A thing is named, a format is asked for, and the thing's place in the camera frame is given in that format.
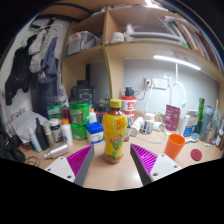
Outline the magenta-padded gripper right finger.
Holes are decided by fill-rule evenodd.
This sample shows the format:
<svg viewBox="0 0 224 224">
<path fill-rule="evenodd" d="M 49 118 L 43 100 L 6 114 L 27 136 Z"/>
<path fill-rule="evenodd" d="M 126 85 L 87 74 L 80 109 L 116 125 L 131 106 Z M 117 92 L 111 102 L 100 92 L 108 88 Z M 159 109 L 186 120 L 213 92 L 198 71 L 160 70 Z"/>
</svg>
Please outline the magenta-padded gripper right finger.
<svg viewBox="0 0 224 224">
<path fill-rule="evenodd" d="M 143 185 L 150 184 L 182 169 L 166 154 L 155 154 L 138 145 L 130 145 L 130 154 Z"/>
</svg>

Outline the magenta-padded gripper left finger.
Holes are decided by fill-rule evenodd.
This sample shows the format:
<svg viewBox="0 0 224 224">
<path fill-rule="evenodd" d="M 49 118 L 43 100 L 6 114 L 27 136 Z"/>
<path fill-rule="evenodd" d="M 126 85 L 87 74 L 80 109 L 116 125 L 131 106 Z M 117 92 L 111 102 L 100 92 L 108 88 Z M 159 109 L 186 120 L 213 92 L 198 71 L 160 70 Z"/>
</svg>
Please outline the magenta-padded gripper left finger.
<svg viewBox="0 0 224 224">
<path fill-rule="evenodd" d="M 94 155 L 94 146 L 89 145 L 69 157 L 58 157 L 46 171 L 82 186 Z"/>
</svg>

